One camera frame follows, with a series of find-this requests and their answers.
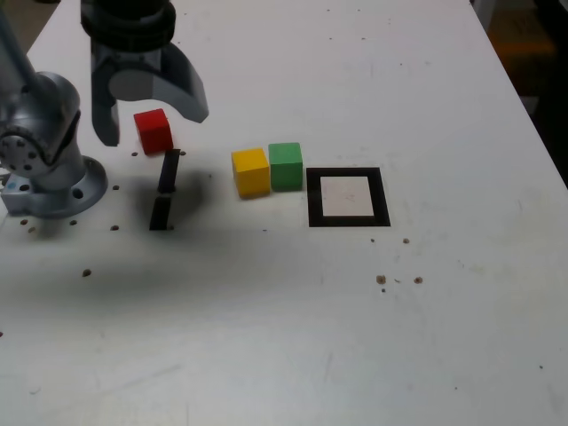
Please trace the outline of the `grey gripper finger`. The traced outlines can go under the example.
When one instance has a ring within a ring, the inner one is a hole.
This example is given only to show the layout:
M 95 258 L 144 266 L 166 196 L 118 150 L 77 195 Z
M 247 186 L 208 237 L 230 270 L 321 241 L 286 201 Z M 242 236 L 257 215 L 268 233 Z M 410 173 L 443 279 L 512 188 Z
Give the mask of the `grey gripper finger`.
M 160 69 L 153 76 L 153 99 L 174 107 L 191 122 L 202 123 L 209 116 L 203 82 L 173 43 L 161 49 Z
M 91 119 L 100 141 L 109 147 L 118 147 L 120 127 L 116 97 L 110 91 L 115 66 L 100 66 L 91 74 Z

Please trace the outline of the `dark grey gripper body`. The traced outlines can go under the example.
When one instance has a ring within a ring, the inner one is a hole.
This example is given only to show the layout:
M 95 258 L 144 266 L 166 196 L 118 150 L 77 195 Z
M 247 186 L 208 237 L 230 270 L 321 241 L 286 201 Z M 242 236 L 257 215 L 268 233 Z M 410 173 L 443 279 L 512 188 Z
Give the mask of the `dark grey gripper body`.
M 141 70 L 170 80 L 168 52 L 171 43 L 151 51 L 119 51 L 102 43 L 91 42 L 91 79 L 121 70 Z

